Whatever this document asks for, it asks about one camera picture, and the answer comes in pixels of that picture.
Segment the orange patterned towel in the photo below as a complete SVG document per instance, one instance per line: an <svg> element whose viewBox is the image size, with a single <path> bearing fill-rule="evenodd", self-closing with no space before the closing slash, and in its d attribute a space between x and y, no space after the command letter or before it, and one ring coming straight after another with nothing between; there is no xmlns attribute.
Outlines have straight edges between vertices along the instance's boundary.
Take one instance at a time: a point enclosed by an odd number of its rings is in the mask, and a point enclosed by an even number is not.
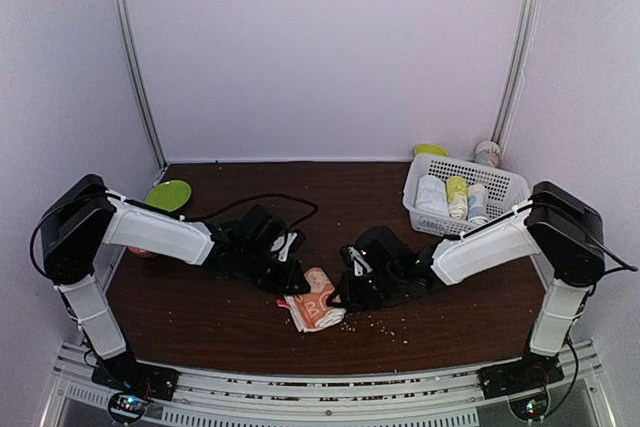
<svg viewBox="0 0 640 427"><path fill-rule="evenodd" d="M313 267L304 274L311 290L306 294L285 295L276 301L276 305L286 309L293 325L300 333L315 333L340 324L346 310L329 307L327 300L334 292L334 285L319 267Z"/></svg>

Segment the blue polka dot towel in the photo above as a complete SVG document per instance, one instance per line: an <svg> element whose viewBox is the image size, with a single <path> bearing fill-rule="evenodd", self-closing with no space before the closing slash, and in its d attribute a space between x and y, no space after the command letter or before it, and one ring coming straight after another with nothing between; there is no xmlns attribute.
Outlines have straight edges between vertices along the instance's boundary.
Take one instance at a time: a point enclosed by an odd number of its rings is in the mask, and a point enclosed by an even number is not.
<svg viewBox="0 0 640 427"><path fill-rule="evenodd" d="M476 183L468 187L468 213L467 220L474 224L485 224L489 221L487 209L487 190Z"/></svg>

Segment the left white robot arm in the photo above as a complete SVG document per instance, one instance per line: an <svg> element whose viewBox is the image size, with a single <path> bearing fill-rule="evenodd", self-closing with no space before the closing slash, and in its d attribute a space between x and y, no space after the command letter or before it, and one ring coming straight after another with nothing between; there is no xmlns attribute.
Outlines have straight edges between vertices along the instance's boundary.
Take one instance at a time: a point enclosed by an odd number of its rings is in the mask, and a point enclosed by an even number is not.
<svg viewBox="0 0 640 427"><path fill-rule="evenodd" d="M95 278L94 258L117 245L177 259L248 280L277 295L306 294L310 284L294 253L304 242L296 224L249 200L238 220L221 225L213 215L186 218L109 189L87 174L41 216L29 240L29 256L71 309L106 376L123 391L137 389L144 371L125 353L126 337Z"/></svg>

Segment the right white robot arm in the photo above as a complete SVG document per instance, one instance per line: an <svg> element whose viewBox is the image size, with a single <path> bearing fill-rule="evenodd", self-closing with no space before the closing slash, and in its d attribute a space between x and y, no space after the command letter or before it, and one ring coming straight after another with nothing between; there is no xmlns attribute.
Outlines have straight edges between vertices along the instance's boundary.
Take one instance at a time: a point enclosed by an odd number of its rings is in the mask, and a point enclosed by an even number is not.
<svg viewBox="0 0 640 427"><path fill-rule="evenodd" d="M340 254L346 269L326 303L349 312L387 307L421 297L437 283L452 286L512 260L544 256L553 280L531 329L529 353L512 370L513 380L526 389L550 373L549 357L559 352L587 293L605 274L601 215L548 181L505 214L419 252L378 226Z"/></svg>

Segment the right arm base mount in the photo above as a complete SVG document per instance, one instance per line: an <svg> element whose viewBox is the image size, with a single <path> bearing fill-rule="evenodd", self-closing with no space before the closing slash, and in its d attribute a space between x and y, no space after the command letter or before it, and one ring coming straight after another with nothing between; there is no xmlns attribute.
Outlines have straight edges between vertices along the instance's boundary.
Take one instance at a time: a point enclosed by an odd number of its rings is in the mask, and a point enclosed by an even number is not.
<svg viewBox="0 0 640 427"><path fill-rule="evenodd" d="M511 414L532 424L543 422L565 402L567 393L552 404L549 387L565 378L559 355L526 350L519 360L483 367L477 372L485 400L506 397Z"/></svg>

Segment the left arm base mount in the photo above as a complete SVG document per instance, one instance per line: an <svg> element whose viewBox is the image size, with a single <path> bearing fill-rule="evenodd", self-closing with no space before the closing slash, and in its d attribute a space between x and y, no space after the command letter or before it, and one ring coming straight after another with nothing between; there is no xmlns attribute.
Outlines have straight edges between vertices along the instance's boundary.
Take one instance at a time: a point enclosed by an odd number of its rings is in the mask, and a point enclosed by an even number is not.
<svg viewBox="0 0 640 427"><path fill-rule="evenodd" d="M95 359L91 380L113 390L106 409L117 424L130 426L157 401L174 398L179 377L175 369L139 362L130 350L110 359L90 353Z"/></svg>

